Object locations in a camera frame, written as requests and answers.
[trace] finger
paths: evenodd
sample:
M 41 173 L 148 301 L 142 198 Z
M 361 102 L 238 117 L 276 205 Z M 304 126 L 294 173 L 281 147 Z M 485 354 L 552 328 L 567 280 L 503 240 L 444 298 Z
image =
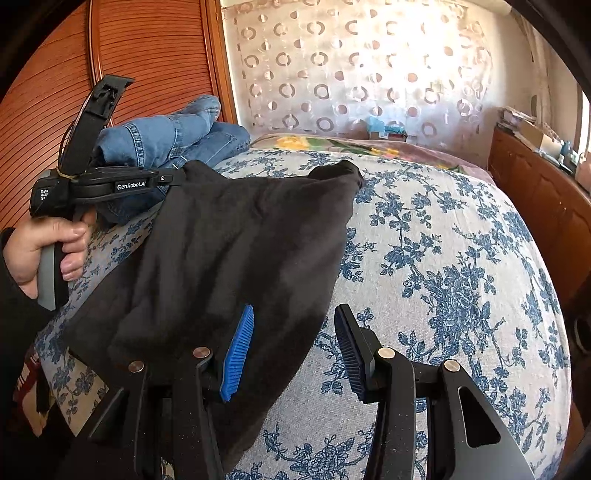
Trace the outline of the finger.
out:
M 85 212 L 85 214 L 82 215 L 82 218 L 80 220 L 84 222 L 86 225 L 94 227 L 96 225 L 96 208 L 91 207 L 90 209 L 88 209 Z
M 83 237 L 89 229 L 83 222 L 73 223 L 65 218 L 44 217 L 32 219 L 26 236 L 31 250 L 56 242 L 69 243 Z
M 63 274 L 65 281 L 78 280 L 81 276 L 82 276 L 82 267 L 74 270 L 73 272 Z
M 61 251 L 64 252 L 65 254 L 71 254 L 71 253 L 75 253 L 75 252 L 84 252 L 86 250 L 86 248 L 88 248 L 89 241 L 90 241 L 90 238 L 87 238 L 87 235 L 85 234 L 82 238 L 80 238 L 79 240 L 76 240 L 75 242 L 69 242 L 67 244 L 63 244 Z
M 86 252 L 76 252 L 74 254 L 67 254 L 60 264 L 60 269 L 63 274 L 71 273 L 78 270 L 84 265 Z

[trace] sleeve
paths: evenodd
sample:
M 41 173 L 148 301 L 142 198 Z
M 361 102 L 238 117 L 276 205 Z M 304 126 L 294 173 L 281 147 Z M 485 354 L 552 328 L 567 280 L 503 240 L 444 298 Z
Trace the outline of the sleeve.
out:
M 0 251 L 14 229 L 0 233 Z M 54 312 L 27 297 L 10 275 L 0 254 L 0 429 L 4 431 L 12 406 L 12 392 L 21 373 L 27 348 Z

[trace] wooden cabinet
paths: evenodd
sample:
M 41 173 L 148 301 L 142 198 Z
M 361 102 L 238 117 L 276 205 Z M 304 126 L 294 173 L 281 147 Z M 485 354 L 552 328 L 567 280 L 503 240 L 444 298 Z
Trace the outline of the wooden cabinet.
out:
M 563 308 L 591 271 L 591 199 L 512 135 L 495 130 L 489 171 L 531 232 Z

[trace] blue floral pattern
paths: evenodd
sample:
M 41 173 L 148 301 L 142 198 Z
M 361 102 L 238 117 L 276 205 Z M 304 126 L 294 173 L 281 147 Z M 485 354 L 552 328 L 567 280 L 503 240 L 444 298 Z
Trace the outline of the blue floral pattern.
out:
M 348 384 L 332 325 L 335 305 L 344 302 L 360 326 L 411 360 L 457 359 L 536 477 L 550 479 L 569 419 L 566 333 L 540 253 L 502 192 L 434 167 L 319 151 L 250 150 L 217 170 L 282 178 L 344 158 L 358 165 L 366 184 L 355 199 L 333 302 L 302 369 L 227 479 L 362 478 L 376 406 L 359 403 Z M 75 433 L 107 386 L 69 355 L 60 332 L 100 279 L 146 238 L 155 214 L 95 236 L 70 303 L 38 337 L 43 369 Z M 424 480 L 424 399 L 416 408 L 415 477 Z M 174 475 L 170 465 L 163 470 Z

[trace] metal pivot screw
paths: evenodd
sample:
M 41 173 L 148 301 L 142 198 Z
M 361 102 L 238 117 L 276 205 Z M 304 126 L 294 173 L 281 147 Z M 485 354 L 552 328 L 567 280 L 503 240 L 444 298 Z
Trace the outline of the metal pivot screw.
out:
M 446 370 L 449 370 L 450 372 L 460 371 L 460 364 L 457 363 L 455 360 L 445 360 L 443 366 L 446 368 Z
M 211 350 L 206 346 L 198 346 L 195 350 L 193 350 L 193 356 L 195 358 L 207 358 Z
M 378 355 L 382 358 L 394 358 L 396 352 L 392 350 L 389 346 L 383 346 L 381 349 L 378 350 Z
M 141 360 L 134 360 L 128 365 L 127 370 L 129 370 L 133 374 L 137 374 L 141 372 L 144 369 L 144 367 L 145 365 Z

